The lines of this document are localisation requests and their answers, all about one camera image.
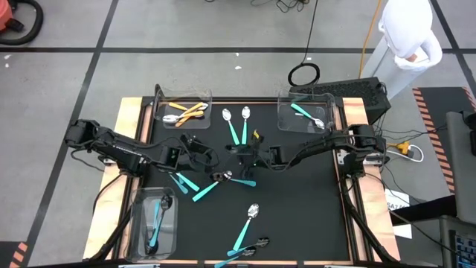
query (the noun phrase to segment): clear plastic bin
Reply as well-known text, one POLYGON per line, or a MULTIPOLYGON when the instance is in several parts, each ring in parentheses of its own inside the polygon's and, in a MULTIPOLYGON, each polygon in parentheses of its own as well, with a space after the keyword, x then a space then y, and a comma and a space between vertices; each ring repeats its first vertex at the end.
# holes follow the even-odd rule
POLYGON ((168 258, 176 250, 178 199, 171 188, 141 188, 132 193, 131 221, 129 224, 129 243, 124 257, 132 263, 157 261, 168 258), (148 241, 153 238, 154 222, 160 220, 162 207, 155 216, 155 204, 163 196, 169 196, 172 204, 165 210, 162 218, 156 250, 147 253, 148 241))
POLYGON ((191 89, 187 91, 175 91, 169 89, 158 89, 154 100, 154 118, 162 121, 168 129, 207 129, 210 127, 210 117, 212 108, 212 95, 210 90, 191 89), (170 104, 178 104, 184 108, 192 108, 198 103, 207 105, 202 109, 204 115, 193 116, 184 121, 180 126, 176 123, 167 122, 165 115, 182 115, 185 110, 178 109, 170 104))
POLYGON ((329 93, 313 95, 283 90, 277 100, 277 127, 280 130, 299 133, 328 133, 335 125, 334 112, 334 96, 329 93), (300 112, 300 108, 311 117, 322 121, 323 125, 318 126, 300 112))

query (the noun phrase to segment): black table surface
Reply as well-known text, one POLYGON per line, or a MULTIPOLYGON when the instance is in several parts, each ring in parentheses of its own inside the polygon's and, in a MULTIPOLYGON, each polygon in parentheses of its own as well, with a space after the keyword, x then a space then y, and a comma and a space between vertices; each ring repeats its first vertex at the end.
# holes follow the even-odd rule
MULTIPOLYGON (((213 104, 211 126, 206 130, 166 129, 160 121, 152 127, 151 142, 166 137, 179 137, 183 132, 196 135, 219 154, 221 164, 216 171, 231 170, 239 179, 237 159, 228 159, 226 144, 233 144, 222 110, 231 111, 231 122, 241 140, 245 104, 213 104)), ((262 148, 276 144, 297 144, 316 138, 316 134, 293 133, 277 128, 276 104, 246 104, 251 109, 248 139, 254 129, 265 136, 262 148)), ((183 172, 201 190, 212 182, 207 174, 183 172)), ((225 260, 253 203, 260 213, 251 221, 242 246, 269 237, 270 244, 257 254, 241 260, 253 261, 348 261, 350 259, 344 212, 338 191, 332 153, 304 159, 291 169, 275 173, 255 168, 257 186, 252 188, 235 182, 218 184, 198 202, 192 201, 195 191, 184 195, 166 173, 151 167, 144 187, 170 187, 178 196, 178 227, 176 250, 170 260, 225 260)))

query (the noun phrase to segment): spoon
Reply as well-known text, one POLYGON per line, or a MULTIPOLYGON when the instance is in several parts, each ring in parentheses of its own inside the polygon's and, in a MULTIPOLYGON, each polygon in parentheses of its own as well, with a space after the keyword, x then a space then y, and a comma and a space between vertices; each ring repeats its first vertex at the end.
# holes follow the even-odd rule
POLYGON ((255 181, 245 180, 245 179, 230 179, 232 182, 239 182, 242 184, 250 185, 251 187, 256 186, 255 181))
POLYGON ((233 136, 233 141, 235 142, 235 145, 239 145, 239 139, 238 139, 237 133, 235 132, 235 129, 233 128, 233 125, 230 122, 231 112, 228 109, 223 109, 222 116, 223 116, 223 119, 228 121, 228 126, 230 126, 231 135, 233 136))
POLYGON ((180 182, 177 182, 177 179, 174 178, 174 177, 172 176, 172 174, 169 173, 169 176, 170 176, 170 178, 173 179, 174 182, 176 182, 177 186, 180 188, 180 190, 182 191, 182 193, 184 193, 184 194, 187 194, 187 193, 188 193, 188 189, 185 188, 185 186, 182 185, 182 184, 184 183, 184 181, 183 181, 182 179, 179 179, 179 180, 181 180, 181 183, 180 183, 180 182))
POLYGON ((238 249, 238 251, 230 250, 229 252, 226 253, 226 255, 228 257, 231 257, 231 256, 235 255, 236 253, 242 252, 243 250, 245 250, 245 249, 247 249, 251 246, 265 247, 265 246, 268 246, 268 244, 269 244, 269 238, 268 237, 260 237, 254 245, 242 247, 241 249, 238 249))
POLYGON ((164 115, 164 117, 162 118, 162 121, 164 121, 165 123, 174 124, 174 123, 177 123, 182 118, 192 117, 192 116, 203 116, 203 111, 191 112, 191 113, 181 114, 181 115, 164 115))
POLYGON ((176 173, 178 176, 179 180, 182 180, 183 182, 187 183, 187 185, 192 188, 194 191, 199 191, 200 187, 197 186, 195 183, 193 183, 191 180, 187 179, 186 176, 182 175, 181 173, 176 173))
POLYGON ((158 202, 155 203, 155 219, 154 219, 154 234, 149 241, 148 246, 146 246, 146 252, 148 255, 154 254, 157 252, 158 248, 158 233, 161 229, 162 219, 164 219, 165 211, 168 210, 173 203, 172 197, 168 195, 164 195, 160 201, 160 207, 162 208, 162 214, 160 219, 157 221, 157 214, 158 214, 158 202))
POLYGON ((223 173, 217 172, 213 173, 210 175, 211 179, 215 181, 213 184, 210 186, 206 187, 202 191, 200 191, 197 195, 195 195, 192 200, 194 202, 197 202, 200 198, 202 198, 206 193, 208 193, 213 187, 217 186, 220 182, 226 182, 231 178, 232 172, 231 171, 225 171, 223 173))
POLYGON ((295 109, 296 111, 302 113, 304 116, 306 116, 307 118, 311 119, 314 121, 315 125, 320 128, 320 129, 324 129, 324 122, 321 120, 321 119, 318 119, 318 118, 313 118, 308 112, 306 112, 305 109, 299 107, 296 103, 293 103, 291 104, 291 108, 295 109))
POLYGON ((246 144, 246 135, 247 135, 247 127, 246 127, 246 119, 250 117, 250 109, 248 106, 244 106, 243 110, 241 110, 241 116, 245 119, 245 124, 243 125, 243 134, 241 135, 241 144, 246 144))
POLYGON ((243 242, 243 238, 245 238, 246 229, 248 229, 251 219, 258 216, 259 211, 260 211, 260 206, 256 203, 251 205, 250 208, 248 209, 248 220, 246 221, 245 227, 243 227, 243 230, 241 230, 241 233, 239 234, 239 237, 237 241, 235 242, 235 245, 233 246, 234 251, 238 251, 239 246, 241 246, 241 242, 243 242))
POLYGON ((185 111, 184 114, 186 114, 187 112, 192 112, 193 110, 197 110, 197 111, 203 111, 205 109, 208 108, 208 103, 198 103, 196 104, 194 107, 188 109, 187 107, 183 107, 182 105, 180 104, 177 104, 177 103, 173 103, 173 102, 170 102, 169 105, 173 108, 176 108, 176 109, 180 109, 182 111, 185 111))
POLYGON ((246 248, 245 251, 244 251, 241 255, 238 255, 238 256, 233 257, 233 258, 231 258, 231 259, 228 259, 228 260, 226 260, 226 261, 222 261, 221 263, 215 264, 215 268, 221 268, 221 267, 223 267, 224 265, 229 264, 230 262, 236 260, 237 258, 239 258, 239 257, 241 257, 241 256, 245 256, 245 257, 253 256, 254 253, 256 253, 256 247, 250 246, 249 248, 246 248))

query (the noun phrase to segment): keyboard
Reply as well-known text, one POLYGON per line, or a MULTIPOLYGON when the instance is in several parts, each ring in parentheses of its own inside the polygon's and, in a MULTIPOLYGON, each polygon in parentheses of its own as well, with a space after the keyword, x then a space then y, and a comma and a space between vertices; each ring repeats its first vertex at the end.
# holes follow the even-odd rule
POLYGON ((476 236, 453 231, 454 248, 461 256, 454 255, 454 266, 458 268, 476 267, 476 236))

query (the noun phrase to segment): teal spoon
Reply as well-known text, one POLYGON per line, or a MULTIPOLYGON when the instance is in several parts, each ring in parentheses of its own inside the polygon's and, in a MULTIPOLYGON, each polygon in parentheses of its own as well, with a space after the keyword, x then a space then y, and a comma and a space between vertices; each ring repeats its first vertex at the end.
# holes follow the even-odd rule
POLYGON ((268 246, 268 244, 269 244, 269 238, 268 237, 260 237, 254 245, 243 247, 241 249, 238 249, 237 251, 230 250, 230 251, 226 252, 226 255, 228 257, 231 257, 231 256, 235 255, 236 253, 242 252, 245 249, 250 249, 252 246, 265 247, 265 246, 268 246))
POLYGON ((242 251, 245 250, 246 248, 247 248, 247 247, 244 247, 244 248, 238 249, 237 251, 230 250, 230 251, 226 252, 226 255, 227 255, 228 257, 231 257, 231 256, 235 255, 236 253, 242 252, 242 251))
POLYGON ((224 265, 229 264, 230 262, 236 260, 237 258, 239 258, 241 256, 246 256, 246 257, 253 256, 254 253, 256 253, 256 247, 251 246, 251 247, 245 249, 242 254, 240 254, 236 257, 232 257, 231 259, 228 259, 226 261, 222 261, 221 263, 215 264, 215 268, 223 267, 224 265))
POLYGON ((174 182, 176 182, 177 186, 180 188, 181 192, 184 193, 184 194, 188 194, 188 189, 185 188, 185 186, 183 186, 180 182, 177 182, 176 178, 174 178, 172 176, 172 174, 169 174, 170 178, 173 179, 174 182))
POLYGON ((245 124, 243 125, 243 134, 241 136, 241 144, 246 144, 246 136, 247 136, 247 124, 246 124, 246 119, 250 117, 250 109, 248 106, 243 107, 243 110, 241 111, 241 116, 245 119, 245 124))
POLYGON ((230 127, 231 135, 233 136, 233 141, 235 142, 235 145, 239 145, 239 139, 238 139, 237 133, 235 132, 235 129, 233 128, 233 125, 230 122, 231 112, 228 109, 223 109, 222 116, 223 116, 223 119, 225 119, 228 122, 228 126, 230 127))
POLYGON ((213 187, 215 187, 219 182, 214 182, 212 185, 206 187, 205 189, 203 189, 201 192, 199 192, 197 195, 195 195, 192 200, 194 202, 196 202, 197 200, 199 200, 200 198, 202 198, 206 193, 208 193, 211 189, 213 189, 213 187))
POLYGON ((239 258, 239 257, 240 257, 240 256, 236 256, 236 257, 233 257, 233 258, 228 259, 228 260, 226 260, 226 261, 222 261, 221 263, 217 263, 217 264, 215 264, 215 268, 221 268, 221 267, 223 267, 223 266, 229 264, 230 262, 236 260, 236 259, 239 258))
POLYGON ((324 122, 321 119, 313 118, 305 109, 299 107, 296 103, 291 104, 291 108, 295 109, 296 111, 302 113, 307 118, 314 121, 315 125, 321 129, 324 129, 324 122))
POLYGON ((260 206, 256 203, 251 205, 250 208, 248 209, 248 220, 246 221, 245 226, 241 230, 241 233, 239 233, 238 239, 235 242, 235 245, 233 246, 234 251, 238 251, 239 246, 241 246, 241 242, 243 242, 243 239, 245 238, 246 230, 248 229, 248 226, 250 225, 251 219, 258 216, 259 211, 260 211, 260 206))
POLYGON ((190 186, 190 188, 192 188, 192 190, 194 191, 199 191, 200 190, 200 187, 197 186, 195 183, 191 182, 189 179, 187 179, 186 176, 180 174, 180 173, 177 173, 177 176, 182 179, 185 183, 187 183, 188 186, 190 186))
POLYGON ((230 179, 230 180, 234 181, 234 182, 239 182, 239 183, 242 183, 242 184, 250 185, 251 187, 256 186, 256 182, 254 182, 254 181, 248 181, 248 180, 244 180, 244 179, 230 179))
POLYGON ((155 212, 156 213, 155 213, 155 218, 154 218, 154 235, 152 236, 152 239, 149 242, 149 247, 150 248, 153 248, 155 246, 155 244, 158 243, 157 236, 158 236, 158 233, 161 230, 162 219, 164 219, 165 211, 168 210, 172 206, 173 199, 172 199, 172 197, 170 197, 168 195, 164 195, 161 198, 160 207, 162 208, 162 213, 161 213, 161 218, 160 218, 160 220, 158 220, 158 222, 156 222, 157 214, 158 214, 157 203, 155 204, 155 208, 156 208, 155 212))
POLYGON ((149 246, 152 248, 155 246, 155 242, 157 241, 157 235, 158 235, 158 228, 157 228, 157 216, 158 216, 158 210, 160 208, 160 202, 159 201, 156 201, 155 202, 155 207, 154 207, 154 224, 153 224, 153 228, 154 228, 154 234, 152 235, 152 239, 150 239, 150 242, 149 242, 149 246))

